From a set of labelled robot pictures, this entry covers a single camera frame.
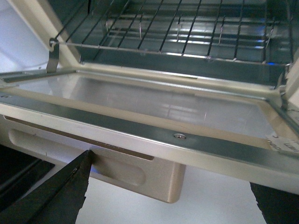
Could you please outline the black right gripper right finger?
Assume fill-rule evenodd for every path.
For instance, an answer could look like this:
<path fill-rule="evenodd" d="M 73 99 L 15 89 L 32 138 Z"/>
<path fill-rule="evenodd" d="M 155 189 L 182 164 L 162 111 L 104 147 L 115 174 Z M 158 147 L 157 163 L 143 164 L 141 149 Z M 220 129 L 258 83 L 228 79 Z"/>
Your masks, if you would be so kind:
<path fill-rule="evenodd" d="M 250 183 L 257 205 L 268 224 L 297 224 L 299 196 L 286 191 Z"/>

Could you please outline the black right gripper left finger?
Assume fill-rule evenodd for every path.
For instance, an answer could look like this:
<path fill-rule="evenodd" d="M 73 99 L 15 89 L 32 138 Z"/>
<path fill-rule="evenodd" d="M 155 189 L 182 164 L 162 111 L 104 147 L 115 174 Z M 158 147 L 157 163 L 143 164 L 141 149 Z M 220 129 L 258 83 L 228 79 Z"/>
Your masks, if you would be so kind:
<path fill-rule="evenodd" d="M 93 153 L 81 155 L 3 210 L 2 224 L 74 224 L 85 202 Z"/>

